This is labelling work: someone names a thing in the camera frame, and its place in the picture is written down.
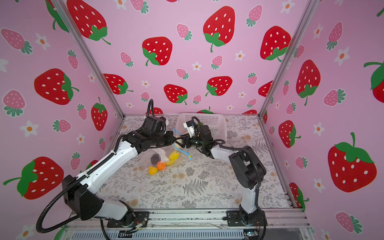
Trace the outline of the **white plastic basket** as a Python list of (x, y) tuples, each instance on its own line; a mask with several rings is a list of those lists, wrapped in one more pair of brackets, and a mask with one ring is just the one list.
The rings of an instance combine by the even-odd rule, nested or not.
[(202, 124), (207, 125), (210, 128), (214, 140), (221, 139), (227, 141), (227, 122), (223, 115), (182, 113), (177, 119), (175, 130), (179, 134), (185, 134), (187, 130), (184, 128), (183, 124), (190, 121), (192, 117), (197, 117)]

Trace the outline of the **yellow toy lemon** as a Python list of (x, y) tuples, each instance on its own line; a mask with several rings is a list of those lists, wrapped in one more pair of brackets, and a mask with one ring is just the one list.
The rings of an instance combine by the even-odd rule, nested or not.
[(149, 166), (149, 170), (148, 170), (149, 175), (153, 176), (153, 175), (157, 174), (158, 171), (159, 170), (156, 167)]

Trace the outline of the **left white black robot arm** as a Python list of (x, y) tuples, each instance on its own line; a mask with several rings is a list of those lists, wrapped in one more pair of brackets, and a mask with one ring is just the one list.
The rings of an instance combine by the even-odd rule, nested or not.
[[(143, 125), (126, 135), (120, 135), (111, 152), (88, 170), (75, 178), (68, 175), (63, 181), (63, 190), (45, 207), (36, 223), (38, 233), (48, 233), (69, 222), (92, 218), (115, 220), (122, 226), (129, 226), (135, 221), (134, 210), (123, 201), (109, 201), (97, 196), (102, 185), (125, 163), (150, 148), (162, 148), (174, 143), (173, 132), (167, 131), (167, 120), (154, 115), (145, 118)], [(65, 203), (75, 217), (53, 227), (44, 228), (43, 221), (52, 206), (64, 198)]]

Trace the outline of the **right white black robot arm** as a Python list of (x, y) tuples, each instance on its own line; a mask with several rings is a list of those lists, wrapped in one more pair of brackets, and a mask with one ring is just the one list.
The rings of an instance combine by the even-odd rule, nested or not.
[(224, 140), (214, 140), (208, 126), (188, 121), (183, 124), (188, 131), (182, 135), (182, 146), (189, 148), (195, 146), (205, 156), (230, 162), (235, 176), (243, 187), (243, 199), (240, 204), (238, 217), (233, 220), (251, 226), (266, 220), (264, 211), (261, 210), (258, 200), (260, 187), (267, 171), (256, 153), (250, 146), (242, 148), (224, 146)]

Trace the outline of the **orange toy tangerine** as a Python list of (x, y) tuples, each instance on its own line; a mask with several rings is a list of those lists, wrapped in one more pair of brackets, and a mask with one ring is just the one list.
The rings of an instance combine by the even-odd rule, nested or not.
[(166, 163), (161, 163), (161, 162), (157, 163), (158, 171), (163, 171), (166, 167), (167, 167)]

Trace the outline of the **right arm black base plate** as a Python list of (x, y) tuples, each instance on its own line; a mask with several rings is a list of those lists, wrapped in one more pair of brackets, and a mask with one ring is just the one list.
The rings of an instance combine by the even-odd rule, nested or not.
[(265, 212), (256, 210), (248, 214), (245, 211), (227, 211), (223, 217), (230, 227), (266, 227), (268, 225)]

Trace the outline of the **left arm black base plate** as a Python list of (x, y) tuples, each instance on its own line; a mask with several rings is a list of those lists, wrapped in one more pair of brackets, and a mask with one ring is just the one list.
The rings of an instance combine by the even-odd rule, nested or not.
[(150, 212), (147, 211), (134, 211), (127, 212), (121, 220), (108, 220), (107, 228), (133, 228), (139, 225), (139, 228), (146, 228)]

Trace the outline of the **clear zip top bag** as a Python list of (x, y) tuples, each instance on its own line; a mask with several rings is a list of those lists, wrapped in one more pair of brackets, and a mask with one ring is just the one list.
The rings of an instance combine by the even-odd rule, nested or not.
[(166, 163), (169, 161), (168, 157), (173, 151), (179, 151), (180, 156), (174, 164), (167, 166), (163, 171), (170, 169), (172, 167), (177, 167), (193, 159), (193, 157), (191, 156), (190, 152), (187, 149), (182, 148), (181, 145), (179, 145), (178, 143), (173, 143), (171, 146), (166, 146), (166, 147), (156, 148), (156, 149), (149, 149), (146, 152), (141, 153), (139, 155), (140, 157), (139, 169), (149, 175), (149, 172), (148, 172), (149, 166), (157, 167), (157, 165), (154, 166), (151, 164), (151, 156), (153, 154), (159, 154), (161, 157), (161, 163)]

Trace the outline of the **yellow toy banana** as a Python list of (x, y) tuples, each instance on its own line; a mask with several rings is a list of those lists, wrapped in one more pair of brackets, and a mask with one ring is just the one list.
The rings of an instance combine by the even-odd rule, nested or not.
[(170, 166), (170, 165), (174, 164), (176, 162), (176, 160), (179, 158), (179, 156), (180, 156), (180, 152), (179, 151), (171, 152), (171, 154), (168, 157), (169, 161), (166, 162), (166, 165)]

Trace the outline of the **dark brown toy fruit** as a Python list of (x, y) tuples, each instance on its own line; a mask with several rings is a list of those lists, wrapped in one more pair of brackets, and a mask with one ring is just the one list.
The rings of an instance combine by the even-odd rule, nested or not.
[(161, 157), (160, 157), (159, 154), (153, 154), (153, 155), (151, 156), (151, 164), (152, 164), (152, 165), (156, 166), (157, 163), (160, 162), (160, 161), (161, 161)]

